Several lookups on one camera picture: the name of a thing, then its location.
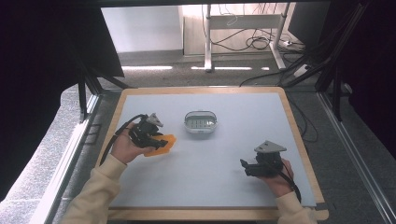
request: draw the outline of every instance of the wooden frame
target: wooden frame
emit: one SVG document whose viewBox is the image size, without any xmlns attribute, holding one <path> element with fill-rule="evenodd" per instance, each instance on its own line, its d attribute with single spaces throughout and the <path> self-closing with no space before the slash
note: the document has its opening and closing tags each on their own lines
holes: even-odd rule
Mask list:
<svg viewBox="0 0 396 224">
<path fill-rule="evenodd" d="M 126 97 L 128 95 L 141 94 L 195 94 L 195 93 L 260 93 L 260 92 L 275 92 L 278 93 L 285 109 L 289 125 L 291 127 L 294 140 L 301 155 L 305 171 L 308 176 L 309 183 L 312 187 L 315 200 L 317 204 L 324 204 L 324 198 L 321 193 L 318 181 L 316 179 L 311 162 L 306 154 L 303 139 L 297 128 L 294 116 L 292 114 L 286 93 L 279 87 L 179 87 L 179 88 L 142 88 L 142 89 L 128 89 L 124 90 L 118 102 L 115 114 L 111 120 L 104 145 L 102 147 L 99 160 L 102 158 L 111 136 L 116 131 L 116 126 L 119 123 L 120 114 Z M 315 215 L 318 220 L 324 220 L 329 217 L 329 211 L 315 210 Z M 279 213 L 274 207 L 265 209 L 161 209 L 161 208 L 109 208 L 109 219 L 123 219 L 123 220 L 266 220 L 277 219 Z"/>
</svg>

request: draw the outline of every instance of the beige sleeve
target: beige sleeve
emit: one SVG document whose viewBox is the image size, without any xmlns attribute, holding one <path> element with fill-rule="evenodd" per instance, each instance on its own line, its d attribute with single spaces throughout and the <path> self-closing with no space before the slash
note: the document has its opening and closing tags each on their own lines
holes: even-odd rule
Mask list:
<svg viewBox="0 0 396 224">
<path fill-rule="evenodd" d="M 92 169 L 91 178 L 67 207 L 62 223 L 107 223 L 108 206 L 120 192 L 120 176 L 126 165 L 109 154 Z"/>
<path fill-rule="evenodd" d="M 312 209 L 303 208 L 294 191 L 276 198 L 276 204 L 280 213 L 278 224 L 317 223 Z"/>
</svg>

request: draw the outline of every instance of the human hand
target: human hand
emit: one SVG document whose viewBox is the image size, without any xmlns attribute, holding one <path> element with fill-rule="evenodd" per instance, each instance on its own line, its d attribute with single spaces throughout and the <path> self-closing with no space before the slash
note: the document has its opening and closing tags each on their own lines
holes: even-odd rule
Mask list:
<svg viewBox="0 0 396 224">
<path fill-rule="evenodd" d="M 128 126 L 122 130 L 122 133 L 117 137 L 113 144 L 113 148 L 110 152 L 117 160 L 127 164 L 133 161 L 138 155 L 149 153 L 155 150 L 155 147 L 137 147 L 129 136 L 129 130 L 134 126 L 131 122 Z"/>
<path fill-rule="evenodd" d="M 291 170 L 290 162 L 284 159 L 282 159 L 282 161 L 284 164 L 282 173 L 288 176 L 290 179 L 293 179 L 294 173 Z M 275 177 L 258 176 L 258 178 L 263 180 L 268 185 L 270 190 L 277 198 L 292 192 L 290 184 L 280 175 Z"/>
</svg>

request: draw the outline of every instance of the orange object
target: orange object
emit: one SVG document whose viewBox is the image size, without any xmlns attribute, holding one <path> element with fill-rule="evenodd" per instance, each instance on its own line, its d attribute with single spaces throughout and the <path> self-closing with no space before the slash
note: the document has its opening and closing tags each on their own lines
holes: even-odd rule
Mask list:
<svg viewBox="0 0 396 224">
<path fill-rule="evenodd" d="M 149 153 L 145 153 L 145 157 L 150 157 L 150 156 L 157 156 L 161 154 L 168 153 L 171 150 L 171 147 L 173 144 L 176 142 L 176 138 L 172 134 L 167 134 L 167 135 L 157 135 L 157 136 L 152 136 L 152 139 L 156 140 L 165 140 L 168 141 L 165 147 L 159 147 L 157 150 L 154 150 Z"/>
</svg>

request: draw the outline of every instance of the person's arm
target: person's arm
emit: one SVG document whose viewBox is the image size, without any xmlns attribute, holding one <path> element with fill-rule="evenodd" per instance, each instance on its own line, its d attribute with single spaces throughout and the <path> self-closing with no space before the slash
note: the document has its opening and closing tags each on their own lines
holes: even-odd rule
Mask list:
<svg viewBox="0 0 396 224">
<path fill-rule="evenodd" d="M 107 223 L 107 209 L 120 192 L 119 178 L 126 165 L 112 155 L 91 171 L 81 193 L 69 204 L 62 223 Z"/>
<path fill-rule="evenodd" d="M 62 223 L 107 223 L 108 206 L 120 192 L 120 176 L 127 163 L 154 147 L 136 147 L 128 135 L 128 125 L 115 141 L 110 155 L 99 167 L 92 169 L 91 177 L 81 193 L 69 204 Z"/>
<path fill-rule="evenodd" d="M 283 160 L 285 164 L 283 173 L 293 178 L 290 162 Z M 276 196 L 276 205 L 280 213 L 278 224 L 312 224 L 317 219 L 310 208 L 303 208 L 297 199 L 295 192 L 289 183 L 280 175 L 276 177 L 259 177 L 263 180 Z"/>
</svg>

